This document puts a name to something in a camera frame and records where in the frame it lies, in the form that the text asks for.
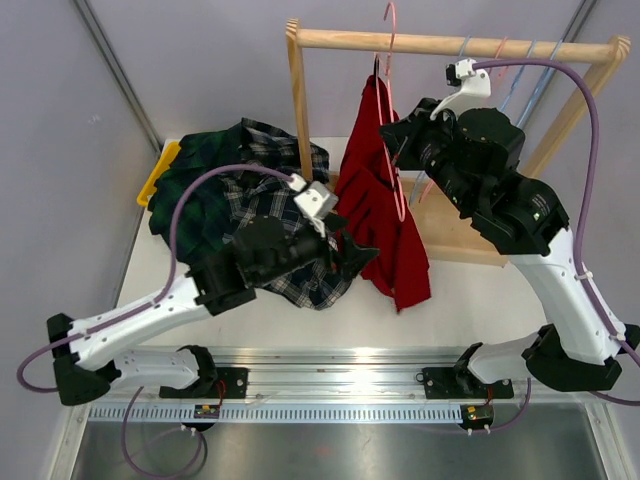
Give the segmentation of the red skirt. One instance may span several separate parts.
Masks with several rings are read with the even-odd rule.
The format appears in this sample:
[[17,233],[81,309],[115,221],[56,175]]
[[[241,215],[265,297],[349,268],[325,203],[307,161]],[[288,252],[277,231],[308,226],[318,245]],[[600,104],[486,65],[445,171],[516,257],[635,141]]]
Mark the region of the red skirt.
[[384,82],[370,75],[362,91],[352,133],[341,162],[335,193],[338,214],[360,245],[375,247],[378,256],[362,271],[398,312],[431,297],[429,261],[410,211],[400,219],[379,127],[398,119],[389,111]]

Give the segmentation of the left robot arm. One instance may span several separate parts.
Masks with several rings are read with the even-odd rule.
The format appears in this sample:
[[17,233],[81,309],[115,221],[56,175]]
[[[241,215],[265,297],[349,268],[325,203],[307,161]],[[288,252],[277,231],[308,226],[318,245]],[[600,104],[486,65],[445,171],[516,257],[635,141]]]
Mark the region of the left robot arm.
[[219,252],[190,266],[169,289],[86,318],[60,313],[47,321],[53,370],[64,406],[96,401],[113,389],[156,388],[162,398],[215,398],[223,394],[214,358],[204,346],[141,351],[139,344],[181,325],[247,304],[256,291],[314,262],[351,280],[379,254],[357,244],[337,215],[338,238],[311,224],[294,233],[271,216],[238,230]]

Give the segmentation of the navy white plaid skirt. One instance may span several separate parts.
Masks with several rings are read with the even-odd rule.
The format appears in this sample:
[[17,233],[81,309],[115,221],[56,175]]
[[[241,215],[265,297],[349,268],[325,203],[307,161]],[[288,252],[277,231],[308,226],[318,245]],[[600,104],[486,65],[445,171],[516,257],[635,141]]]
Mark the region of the navy white plaid skirt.
[[[244,118],[232,128],[239,134],[242,163],[261,165],[291,174],[301,172],[297,138],[267,123]],[[299,230],[304,218],[294,202],[294,191],[278,178],[256,172],[221,175],[223,192],[230,205],[231,230],[246,227],[256,216],[279,219],[286,232]],[[325,310],[350,287],[337,273],[315,261],[276,279],[264,289],[284,297],[297,307]]]

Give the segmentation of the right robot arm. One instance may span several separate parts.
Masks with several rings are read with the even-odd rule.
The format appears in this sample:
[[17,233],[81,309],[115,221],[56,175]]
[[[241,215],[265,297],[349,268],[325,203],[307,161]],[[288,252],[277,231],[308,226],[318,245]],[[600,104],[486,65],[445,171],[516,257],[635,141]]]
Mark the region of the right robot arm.
[[536,379],[560,392],[615,402],[617,361],[639,344],[639,328],[616,320],[573,251],[576,235],[554,190],[517,170],[525,134],[495,108],[460,115],[422,99],[404,119],[381,127],[396,166],[422,170],[460,218],[507,257],[527,280],[545,315],[537,332],[500,344],[475,343],[453,368],[456,389]]

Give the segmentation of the dark green plaid skirt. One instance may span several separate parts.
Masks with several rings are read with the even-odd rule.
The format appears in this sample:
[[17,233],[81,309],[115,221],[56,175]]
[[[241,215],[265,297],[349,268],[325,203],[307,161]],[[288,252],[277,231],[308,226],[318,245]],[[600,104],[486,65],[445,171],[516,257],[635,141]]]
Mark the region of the dark green plaid skirt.
[[[150,232],[169,242],[172,215],[186,189],[214,168],[240,164],[241,145],[240,124],[226,130],[184,136],[169,169],[155,182],[156,192],[148,204]],[[224,236],[234,231],[231,205],[225,194],[236,185],[238,176],[237,172],[218,175],[189,196],[177,225],[178,261],[191,264],[223,247]]]

